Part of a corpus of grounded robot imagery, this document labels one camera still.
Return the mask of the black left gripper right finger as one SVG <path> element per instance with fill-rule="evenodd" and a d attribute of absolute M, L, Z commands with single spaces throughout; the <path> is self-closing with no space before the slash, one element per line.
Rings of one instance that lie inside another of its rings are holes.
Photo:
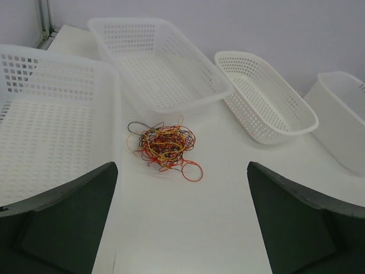
<path fill-rule="evenodd" d="M 247 176 L 273 273 L 364 273 L 364 207 L 256 162 Z"/>

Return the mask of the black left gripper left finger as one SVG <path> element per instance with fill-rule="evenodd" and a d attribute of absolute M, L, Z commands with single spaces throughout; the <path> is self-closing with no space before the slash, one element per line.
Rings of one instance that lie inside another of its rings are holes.
<path fill-rule="evenodd" d="M 106 163 L 1 207 L 1 273 L 91 273 L 115 192 Z"/>

